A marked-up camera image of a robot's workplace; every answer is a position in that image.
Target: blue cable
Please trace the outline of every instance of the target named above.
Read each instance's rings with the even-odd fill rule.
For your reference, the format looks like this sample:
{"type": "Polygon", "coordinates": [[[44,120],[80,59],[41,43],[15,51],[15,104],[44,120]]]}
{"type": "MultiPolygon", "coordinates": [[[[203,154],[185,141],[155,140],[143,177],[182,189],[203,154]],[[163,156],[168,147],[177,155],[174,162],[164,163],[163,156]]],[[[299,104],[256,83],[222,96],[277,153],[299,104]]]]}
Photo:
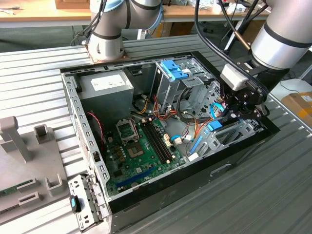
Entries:
{"type": "Polygon", "coordinates": [[[173,137],[171,137],[171,140],[177,139],[179,137],[181,137],[181,136],[180,135],[174,135],[173,137]]]}
{"type": "Polygon", "coordinates": [[[219,104],[217,102],[211,103],[211,105],[210,105],[210,114],[211,114],[213,119],[215,119],[214,106],[219,108],[221,111],[224,111],[224,108],[223,108],[223,106],[221,104],[219,104]]]}

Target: wooden table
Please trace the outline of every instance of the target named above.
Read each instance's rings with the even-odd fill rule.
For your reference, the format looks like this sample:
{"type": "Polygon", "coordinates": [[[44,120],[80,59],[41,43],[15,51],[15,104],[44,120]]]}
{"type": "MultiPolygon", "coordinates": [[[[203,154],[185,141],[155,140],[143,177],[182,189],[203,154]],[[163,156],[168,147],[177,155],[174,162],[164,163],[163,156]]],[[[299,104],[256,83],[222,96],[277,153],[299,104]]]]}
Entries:
{"type": "MultiPolygon", "coordinates": [[[[15,15],[0,12],[0,28],[88,25],[91,19],[89,10],[58,10],[54,0],[0,0],[0,8],[13,6],[21,9],[14,10],[15,15]]],[[[194,10],[192,6],[164,6],[165,21],[194,21],[194,10]]],[[[234,20],[243,19],[245,14],[235,14],[234,20]]],[[[256,19],[263,20],[268,15],[265,11],[256,19]]],[[[216,14],[212,9],[200,10],[199,18],[201,21],[225,20],[222,12],[216,14]]]]}

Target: motherboard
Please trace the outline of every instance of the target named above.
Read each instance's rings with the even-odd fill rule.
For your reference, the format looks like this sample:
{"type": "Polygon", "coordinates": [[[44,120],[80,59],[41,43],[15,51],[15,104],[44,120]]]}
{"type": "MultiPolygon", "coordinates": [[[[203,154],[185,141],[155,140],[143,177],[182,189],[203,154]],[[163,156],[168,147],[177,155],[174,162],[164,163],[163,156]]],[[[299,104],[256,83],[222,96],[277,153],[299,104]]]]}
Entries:
{"type": "Polygon", "coordinates": [[[124,125],[120,127],[117,124],[116,128],[105,134],[106,166],[111,175],[106,184],[109,196],[185,163],[180,152],[171,143],[168,144],[167,134],[160,120],[129,121],[124,125]],[[134,140],[124,143],[124,137],[132,135],[138,135],[138,138],[134,137],[134,140]]]}

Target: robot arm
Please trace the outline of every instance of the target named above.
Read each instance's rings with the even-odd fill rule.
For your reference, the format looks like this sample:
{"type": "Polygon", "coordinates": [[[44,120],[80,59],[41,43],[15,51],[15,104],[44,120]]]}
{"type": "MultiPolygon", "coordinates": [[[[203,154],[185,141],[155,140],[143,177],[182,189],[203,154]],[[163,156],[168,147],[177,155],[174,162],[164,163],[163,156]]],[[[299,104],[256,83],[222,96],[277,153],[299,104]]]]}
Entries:
{"type": "MultiPolygon", "coordinates": [[[[250,54],[235,62],[256,77],[269,91],[289,72],[312,46],[312,0],[267,0],[272,7],[255,38],[250,54]]],[[[225,65],[222,96],[224,116],[262,118],[269,114],[264,106],[266,94],[229,64],[225,65]]]]}
{"type": "MultiPolygon", "coordinates": [[[[92,20],[102,1],[91,0],[92,20]]],[[[121,30],[156,27],[162,12],[162,0],[107,0],[99,23],[90,36],[90,55],[98,60],[119,59],[124,54],[121,30]]]]}

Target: blue latch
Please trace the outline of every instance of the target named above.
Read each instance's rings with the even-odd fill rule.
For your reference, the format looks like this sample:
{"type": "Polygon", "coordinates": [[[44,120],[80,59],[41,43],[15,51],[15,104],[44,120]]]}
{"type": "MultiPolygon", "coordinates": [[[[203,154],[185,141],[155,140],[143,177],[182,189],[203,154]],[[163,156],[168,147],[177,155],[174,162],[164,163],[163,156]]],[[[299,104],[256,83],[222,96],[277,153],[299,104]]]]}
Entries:
{"type": "Polygon", "coordinates": [[[213,121],[213,122],[210,122],[208,125],[207,125],[208,129],[212,132],[218,128],[222,128],[222,124],[216,120],[216,121],[213,121]]]}
{"type": "Polygon", "coordinates": [[[165,60],[161,62],[161,66],[171,76],[173,80],[185,79],[189,76],[182,72],[180,67],[173,60],[165,60]]]}

